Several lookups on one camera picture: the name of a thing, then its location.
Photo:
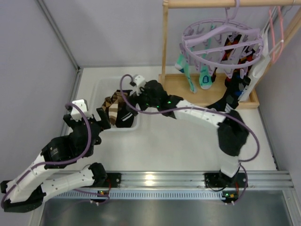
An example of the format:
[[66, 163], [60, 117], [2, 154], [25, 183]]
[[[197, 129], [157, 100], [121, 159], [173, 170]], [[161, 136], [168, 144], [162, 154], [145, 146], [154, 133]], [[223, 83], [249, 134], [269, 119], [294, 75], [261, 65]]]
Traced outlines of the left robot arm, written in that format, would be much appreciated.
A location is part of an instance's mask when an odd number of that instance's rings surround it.
[[107, 173], [97, 162], [78, 173], [51, 179], [77, 160], [92, 156], [94, 146], [102, 141], [99, 134], [111, 127], [108, 120], [96, 121], [85, 105], [68, 104], [67, 108], [69, 112], [63, 119], [72, 132], [53, 138], [20, 176], [1, 182], [1, 207], [5, 212], [26, 213], [59, 194], [80, 187], [100, 187], [106, 181]]

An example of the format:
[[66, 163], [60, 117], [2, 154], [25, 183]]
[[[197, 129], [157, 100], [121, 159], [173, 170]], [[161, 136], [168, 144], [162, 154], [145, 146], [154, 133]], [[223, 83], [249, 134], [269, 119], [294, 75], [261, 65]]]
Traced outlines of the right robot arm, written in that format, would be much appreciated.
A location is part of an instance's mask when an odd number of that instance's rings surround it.
[[208, 130], [217, 140], [220, 164], [218, 175], [209, 184], [211, 187], [228, 187], [234, 184], [240, 169], [240, 151], [250, 134], [237, 111], [218, 112], [199, 107], [183, 97], [167, 94], [158, 81], [146, 81], [142, 76], [135, 77], [131, 84], [135, 87], [135, 93], [129, 100], [142, 113], [153, 108], [153, 114], [199, 126], [201, 134]]

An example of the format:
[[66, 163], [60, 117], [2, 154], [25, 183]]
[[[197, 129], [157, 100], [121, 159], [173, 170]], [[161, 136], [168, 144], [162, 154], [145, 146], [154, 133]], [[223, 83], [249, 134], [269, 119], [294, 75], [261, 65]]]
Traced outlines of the black grey blue sock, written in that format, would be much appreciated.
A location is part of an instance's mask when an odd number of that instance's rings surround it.
[[233, 75], [231, 80], [226, 80], [226, 91], [221, 99], [215, 103], [206, 106], [206, 108], [219, 111], [219, 112], [230, 112], [238, 106], [238, 102], [241, 99], [241, 95], [245, 88], [250, 84], [250, 78], [245, 76], [243, 79], [240, 75]]

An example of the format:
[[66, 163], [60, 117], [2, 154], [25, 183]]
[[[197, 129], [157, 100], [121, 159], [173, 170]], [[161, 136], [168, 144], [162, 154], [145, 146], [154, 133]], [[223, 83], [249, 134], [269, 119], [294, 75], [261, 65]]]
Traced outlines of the brown striped sock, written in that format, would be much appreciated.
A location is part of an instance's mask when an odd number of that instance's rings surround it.
[[112, 105], [109, 107], [109, 119], [110, 123], [115, 126], [117, 119], [117, 111], [118, 111], [118, 103], [117, 103], [117, 95], [116, 92], [111, 97]]

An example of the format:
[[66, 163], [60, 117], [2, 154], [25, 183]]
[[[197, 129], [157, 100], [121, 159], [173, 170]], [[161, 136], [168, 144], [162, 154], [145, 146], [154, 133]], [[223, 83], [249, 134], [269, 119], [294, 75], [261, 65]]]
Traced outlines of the purple round clip hanger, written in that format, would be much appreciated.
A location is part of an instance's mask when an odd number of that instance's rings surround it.
[[[216, 69], [231, 78], [234, 71], [244, 66], [252, 66], [260, 60], [263, 51], [263, 37], [258, 28], [252, 28], [234, 19], [240, 7], [236, 1], [233, 14], [224, 19], [207, 19], [189, 25], [182, 34], [182, 44], [186, 60], [200, 72], [201, 64], [206, 64], [210, 75]], [[238, 64], [246, 47], [255, 50], [253, 61]]]

